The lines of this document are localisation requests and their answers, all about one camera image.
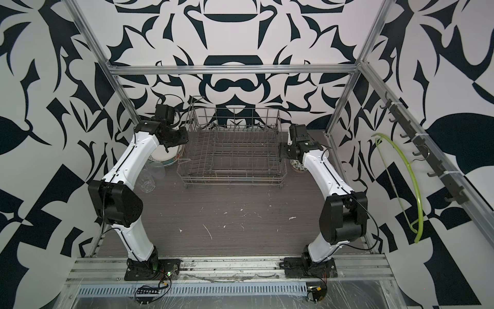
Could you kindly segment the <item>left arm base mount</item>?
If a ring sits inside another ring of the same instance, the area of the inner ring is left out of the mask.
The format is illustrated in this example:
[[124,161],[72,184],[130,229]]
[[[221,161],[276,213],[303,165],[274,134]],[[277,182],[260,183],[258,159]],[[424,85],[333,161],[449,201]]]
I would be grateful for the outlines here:
[[127,260],[125,281],[158,281],[175,279],[180,273],[180,259],[159,259],[152,262]]

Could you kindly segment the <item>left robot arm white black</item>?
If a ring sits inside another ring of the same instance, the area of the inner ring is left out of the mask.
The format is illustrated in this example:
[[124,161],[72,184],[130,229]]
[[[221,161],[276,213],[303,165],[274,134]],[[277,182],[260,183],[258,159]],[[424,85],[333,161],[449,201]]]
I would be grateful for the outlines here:
[[176,108],[157,104],[154,115],[137,124],[115,166],[88,185],[96,215],[117,232],[132,261],[148,262],[155,251],[142,224],[144,204],[134,192],[136,181],[160,145],[169,150],[189,141],[187,129],[179,123]]

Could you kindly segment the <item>clear faceted plastic cup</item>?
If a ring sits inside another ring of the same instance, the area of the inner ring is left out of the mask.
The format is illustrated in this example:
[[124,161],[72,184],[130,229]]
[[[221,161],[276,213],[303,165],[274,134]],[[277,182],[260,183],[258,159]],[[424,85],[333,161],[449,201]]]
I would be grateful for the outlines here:
[[136,179],[135,185],[143,193],[150,193],[156,187],[156,183],[154,181],[153,175],[147,169],[141,170],[140,174]]

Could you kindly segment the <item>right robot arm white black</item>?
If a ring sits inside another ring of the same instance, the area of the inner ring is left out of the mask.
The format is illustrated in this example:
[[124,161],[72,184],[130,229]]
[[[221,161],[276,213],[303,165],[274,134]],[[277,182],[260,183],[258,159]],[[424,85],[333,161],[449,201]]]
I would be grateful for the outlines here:
[[308,265],[330,260],[337,250],[367,232],[367,197],[343,180],[327,152],[328,149],[308,133],[306,126],[300,124],[289,127],[288,141],[279,146],[280,158],[300,163],[310,172],[324,197],[319,235],[304,250]]

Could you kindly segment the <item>grey wire dish rack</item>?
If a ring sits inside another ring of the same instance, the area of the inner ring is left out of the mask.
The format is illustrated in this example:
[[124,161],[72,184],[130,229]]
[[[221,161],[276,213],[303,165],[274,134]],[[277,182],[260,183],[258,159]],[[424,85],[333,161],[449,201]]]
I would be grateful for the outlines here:
[[209,105],[195,96],[183,118],[189,141],[178,154],[178,176],[191,185],[282,187],[287,175],[279,145],[286,140],[276,109]]

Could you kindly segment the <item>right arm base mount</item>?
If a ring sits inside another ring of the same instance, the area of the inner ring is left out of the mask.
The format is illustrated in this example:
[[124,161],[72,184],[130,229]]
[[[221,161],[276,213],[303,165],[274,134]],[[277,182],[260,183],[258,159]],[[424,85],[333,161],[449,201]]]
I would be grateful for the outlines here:
[[279,263],[279,267],[284,270],[287,278],[292,279],[333,279],[338,277],[334,259],[315,263],[306,256],[286,257]]

